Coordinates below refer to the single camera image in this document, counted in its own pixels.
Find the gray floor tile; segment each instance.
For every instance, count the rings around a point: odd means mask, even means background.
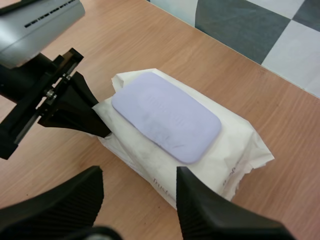
[[[289,22],[246,0],[199,0],[195,14],[196,28],[259,64]]]
[[[305,0],[293,20],[320,32],[320,0]]]

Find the white plastic package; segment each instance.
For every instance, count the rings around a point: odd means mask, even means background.
[[[157,69],[119,73],[112,79],[114,90],[119,91],[146,72],[153,72],[182,89],[214,113],[222,124],[219,136],[204,156],[183,165],[124,119],[113,108],[111,97],[93,107],[112,131],[106,138],[99,138],[101,143],[147,180],[174,208],[178,166],[187,166],[210,189],[231,200],[245,174],[274,159],[247,120]]]

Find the checkered floor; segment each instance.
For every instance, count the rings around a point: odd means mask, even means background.
[[[150,0],[320,97],[320,0]]]

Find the wooden table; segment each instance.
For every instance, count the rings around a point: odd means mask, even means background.
[[[71,47],[84,55],[77,70],[99,101],[114,93],[116,73],[157,68],[250,121],[275,160],[246,175],[233,202],[282,221],[298,240],[320,239],[320,99],[145,0],[82,2],[86,16],[45,55]],[[13,106],[1,98],[1,118]],[[35,125],[0,160],[0,207],[92,165],[103,169],[106,195],[97,224],[125,240],[182,239],[176,211],[144,179],[96,138],[70,129]]]

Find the wet wipes package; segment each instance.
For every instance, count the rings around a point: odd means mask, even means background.
[[[274,159],[247,120],[158,69],[118,73],[112,85],[116,94],[93,107],[112,131],[99,140],[174,208],[178,166],[187,166],[211,190],[231,200],[245,174]],[[125,100],[120,102],[118,93]],[[191,142],[197,147],[184,148],[188,154],[179,152],[180,145]]]

